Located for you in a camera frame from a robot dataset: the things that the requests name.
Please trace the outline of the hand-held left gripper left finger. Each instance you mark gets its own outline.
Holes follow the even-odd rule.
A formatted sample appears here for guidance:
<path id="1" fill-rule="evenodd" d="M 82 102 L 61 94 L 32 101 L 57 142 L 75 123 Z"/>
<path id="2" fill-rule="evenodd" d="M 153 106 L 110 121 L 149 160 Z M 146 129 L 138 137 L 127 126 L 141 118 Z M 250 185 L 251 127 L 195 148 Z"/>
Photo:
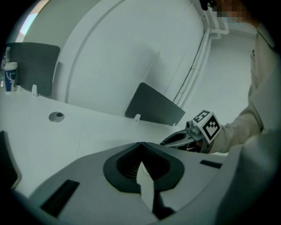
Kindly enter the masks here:
<path id="1" fill-rule="evenodd" d="M 127 144 L 104 150 L 73 161 L 45 180 L 31 194 L 30 201 L 42 206 L 66 181 L 79 186 L 58 215 L 60 221 L 72 225 L 148 225 L 157 218 L 144 204 L 138 193 L 115 189 L 105 178 L 105 161 L 126 148 Z"/>

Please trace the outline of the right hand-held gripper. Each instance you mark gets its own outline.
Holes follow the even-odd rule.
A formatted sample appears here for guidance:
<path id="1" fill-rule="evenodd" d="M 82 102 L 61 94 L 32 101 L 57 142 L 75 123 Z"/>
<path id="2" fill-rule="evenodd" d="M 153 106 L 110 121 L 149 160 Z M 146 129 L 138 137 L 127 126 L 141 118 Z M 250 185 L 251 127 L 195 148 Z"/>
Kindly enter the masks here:
<path id="1" fill-rule="evenodd" d="M 208 153 L 213 140 L 220 131 L 221 125 L 214 113 L 202 110 L 192 120 L 186 122 L 186 131 L 171 134 L 160 145 L 188 152 L 198 152 L 197 142 L 200 142 L 200 152 Z"/>

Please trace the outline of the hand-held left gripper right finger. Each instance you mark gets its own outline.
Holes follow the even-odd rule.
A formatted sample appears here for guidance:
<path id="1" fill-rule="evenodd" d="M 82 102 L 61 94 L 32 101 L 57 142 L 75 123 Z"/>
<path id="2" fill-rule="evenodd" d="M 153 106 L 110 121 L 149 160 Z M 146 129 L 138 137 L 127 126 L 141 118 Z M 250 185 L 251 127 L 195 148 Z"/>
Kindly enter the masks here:
<path id="1" fill-rule="evenodd" d="M 210 183 L 224 158 L 141 144 L 141 199 L 158 220 L 214 220 Z"/>

